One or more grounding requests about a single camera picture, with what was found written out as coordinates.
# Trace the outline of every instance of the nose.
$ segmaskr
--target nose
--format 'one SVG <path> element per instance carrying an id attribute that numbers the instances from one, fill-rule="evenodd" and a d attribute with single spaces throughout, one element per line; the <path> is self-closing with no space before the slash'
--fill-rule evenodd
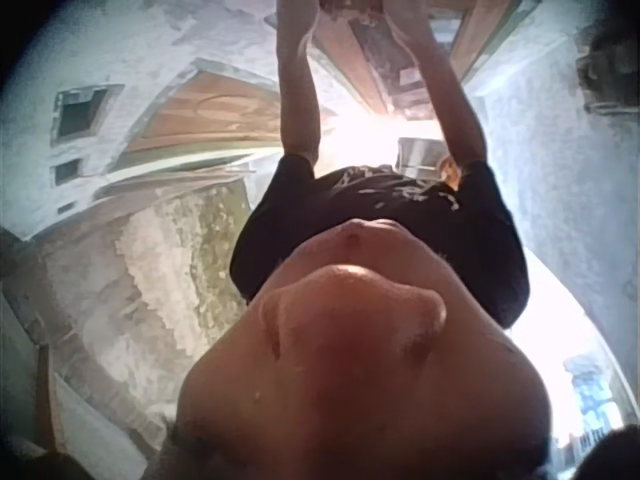
<path id="1" fill-rule="evenodd" d="M 310 391 L 358 396 L 415 373 L 442 330 L 433 291 L 361 267 L 324 267 L 265 299 L 262 320 L 275 358 Z"/>

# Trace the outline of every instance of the wooden beam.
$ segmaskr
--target wooden beam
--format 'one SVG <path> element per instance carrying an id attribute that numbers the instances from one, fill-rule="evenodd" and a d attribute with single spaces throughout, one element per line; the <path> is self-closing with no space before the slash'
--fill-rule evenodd
<path id="1" fill-rule="evenodd" d="M 373 77 L 372 68 L 349 24 L 345 21 L 334 22 L 322 14 L 316 28 L 315 41 L 318 48 L 353 85 L 369 109 L 378 115 L 387 115 L 387 105 Z"/>
<path id="2" fill-rule="evenodd" d="M 451 52 L 451 64 L 458 78 L 471 69 L 513 4 L 513 0 L 477 0 L 467 12 Z"/>
<path id="3" fill-rule="evenodd" d="M 36 443 L 49 452 L 65 453 L 64 434 L 48 345 L 38 349 L 36 374 Z"/>
<path id="4" fill-rule="evenodd" d="M 469 10 L 476 6 L 478 0 L 430 0 L 431 8 L 444 8 L 447 10 Z"/>

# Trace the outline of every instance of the window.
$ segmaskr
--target window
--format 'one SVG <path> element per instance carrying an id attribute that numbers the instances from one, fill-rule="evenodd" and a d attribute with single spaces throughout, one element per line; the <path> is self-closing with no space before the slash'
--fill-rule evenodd
<path id="1" fill-rule="evenodd" d="M 58 208 L 58 215 L 67 213 L 68 211 L 72 210 L 73 207 L 75 206 L 76 206 L 76 202 L 67 203 L 66 205 L 61 206 L 60 208 Z"/>
<path id="2" fill-rule="evenodd" d="M 123 85 L 83 87 L 59 92 L 54 108 L 51 144 L 95 135 L 104 121 L 112 99 Z"/>
<path id="3" fill-rule="evenodd" d="M 75 160 L 71 160 L 69 162 L 65 162 L 53 167 L 52 170 L 55 184 L 62 185 L 64 183 L 70 182 L 74 178 L 78 178 L 80 176 L 80 161 L 81 160 L 79 158 L 76 158 Z"/>
<path id="4" fill-rule="evenodd" d="M 63 96 L 62 113 L 58 127 L 58 138 L 68 137 L 91 130 L 98 110 L 107 96 L 107 89 L 94 90 L 91 97 L 81 101 L 79 93 Z"/>

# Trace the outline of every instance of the hand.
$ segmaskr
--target hand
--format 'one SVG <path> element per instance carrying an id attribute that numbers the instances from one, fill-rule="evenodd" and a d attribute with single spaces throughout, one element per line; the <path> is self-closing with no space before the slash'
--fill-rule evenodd
<path id="1" fill-rule="evenodd" d="M 384 15 L 395 39 L 411 49 L 435 44 L 428 0 L 383 0 Z"/>
<path id="2" fill-rule="evenodd" d="M 278 0 L 278 40 L 298 46 L 310 40 L 320 17 L 318 0 Z"/>

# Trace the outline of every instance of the raised arm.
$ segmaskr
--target raised arm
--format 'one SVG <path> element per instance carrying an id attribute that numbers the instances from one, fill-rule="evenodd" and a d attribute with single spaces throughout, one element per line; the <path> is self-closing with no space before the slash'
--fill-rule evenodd
<path id="1" fill-rule="evenodd" d="M 463 168 L 473 161 L 486 161 L 487 144 L 448 56 L 433 35 L 428 3 L 428 0 L 384 0 L 385 16 L 396 40 L 418 65 L 449 152 Z"/>
<path id="2" fill-rule="evenodd" d="M 313 36 L 318 0 L 278 0 L 278 75 L 280 136 L 285 154 L 300 155 L 315 165 L 320 148 L 320 107 L 307 46 Z"/>

